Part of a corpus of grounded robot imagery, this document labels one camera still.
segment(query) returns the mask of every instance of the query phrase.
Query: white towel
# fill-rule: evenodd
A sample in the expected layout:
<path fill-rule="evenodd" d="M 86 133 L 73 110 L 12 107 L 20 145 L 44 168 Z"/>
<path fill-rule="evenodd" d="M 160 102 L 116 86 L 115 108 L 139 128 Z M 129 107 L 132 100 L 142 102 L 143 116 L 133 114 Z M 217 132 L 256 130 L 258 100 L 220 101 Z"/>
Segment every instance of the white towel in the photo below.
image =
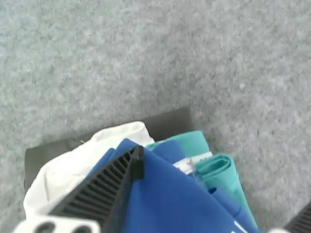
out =
<path fill-rule="evenodd" d="M 89 141 L 47 162 L 26 193 L 26 217 L 46 214 L 85 178 L 110 148 L 115 149 L 126 138 L 144 147 L 155 142 L 145 124 L 135 121 L 100 130 Z"/>

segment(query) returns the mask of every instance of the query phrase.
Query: gray carpet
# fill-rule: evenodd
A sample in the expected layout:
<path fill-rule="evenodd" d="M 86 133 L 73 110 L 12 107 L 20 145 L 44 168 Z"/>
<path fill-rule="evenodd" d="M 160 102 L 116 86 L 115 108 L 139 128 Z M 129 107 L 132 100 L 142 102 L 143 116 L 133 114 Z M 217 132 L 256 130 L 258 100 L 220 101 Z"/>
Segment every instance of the gray carpet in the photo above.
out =
<path fill-rule="evenodd" d="M 259 226 L 311 196 L 310 0 L 0 0 L 0 232 L 28 147 L 189 105 Z"/>

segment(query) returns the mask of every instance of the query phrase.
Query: blue cloth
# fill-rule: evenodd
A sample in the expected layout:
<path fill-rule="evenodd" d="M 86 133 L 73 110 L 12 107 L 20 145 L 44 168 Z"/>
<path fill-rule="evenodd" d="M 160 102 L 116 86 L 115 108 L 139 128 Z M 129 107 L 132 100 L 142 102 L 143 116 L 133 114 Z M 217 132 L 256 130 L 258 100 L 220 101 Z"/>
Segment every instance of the blue cloth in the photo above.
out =
<path fill-rule="evenodd" d="M 95 167 L 101 167 L 134 146 L 134 142 L 123 140 Z M 171 156 L 166 153 L 166 157 L 144 150 L 144 178 L 133 183 L 122 232 L 242 233 L 234 217 L 203 185 L 172 166 L 174 160 L 185 157 L 176 146 L 173 142 L 156 150 L 159 154 L 166 149 L 172 153 Z"/>
<path fill-rule="evenodd" d="M 220 188 L 212 188 L 208 191 L 221 204 L 235 220 L 243 226 L 247 232 L 260 232 L 254 227 L 248 213 L 225 191 Z"/>
<path fill-rule="evenodd" d="M 163 142 L 168 142 L 171 140 L 174 140 L 179 144 L 186 157 L 193 157 L 209 152 L 209 147 L 202 131 L 181 133 L 173 137 L 169 137 L 163 141 L 150 144 L 146 148 L 148 148 L 149 150 L 153 150 L 157 146 L 161 145 Z"/>

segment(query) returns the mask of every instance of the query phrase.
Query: teal cloth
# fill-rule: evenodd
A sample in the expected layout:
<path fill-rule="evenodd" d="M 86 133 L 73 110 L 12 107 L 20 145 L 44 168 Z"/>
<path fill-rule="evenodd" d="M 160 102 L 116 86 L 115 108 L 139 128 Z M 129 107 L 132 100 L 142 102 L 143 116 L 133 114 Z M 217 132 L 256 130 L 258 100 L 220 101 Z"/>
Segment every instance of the teal cloth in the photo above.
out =
<path fill-rule="evenodd" d="M 146 148 L 149 150 L 153 150 L 159 144 L 170 140 L 175 140 L 179 144 L 186 157 L 193 157 L 209 152 L 209 147 L 202 131 L 181 133 L 176 136 L 169 137 L 163 141 L 150 144 Z"/>
<path fill-rule="evenodd" d="M 247 204 L 233 159 L 226 154 L 216 154 L 195 164 L 195 176 L 208 188 L 221 188 L 229 193 L 248 213 L 254 226 L 256 221 Z"/>

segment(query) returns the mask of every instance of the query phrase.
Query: fabric pile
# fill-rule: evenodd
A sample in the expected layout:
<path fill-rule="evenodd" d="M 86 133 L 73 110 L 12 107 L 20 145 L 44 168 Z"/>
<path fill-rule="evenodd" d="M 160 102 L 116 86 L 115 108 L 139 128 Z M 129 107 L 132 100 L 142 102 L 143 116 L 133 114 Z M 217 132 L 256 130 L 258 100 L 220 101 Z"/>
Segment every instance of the fabric pile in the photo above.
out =
<path fill-rule="evenodd" d="M 155 141 L 141 121 L 102 129 L 42 166 L 25 195 L 26 217 L 47 214 L 87 175 L 137 145 L 144 178 L 133 183 L 122 232 L 261 232 L 230 155 L 213 155 L 201 131 Z"/>

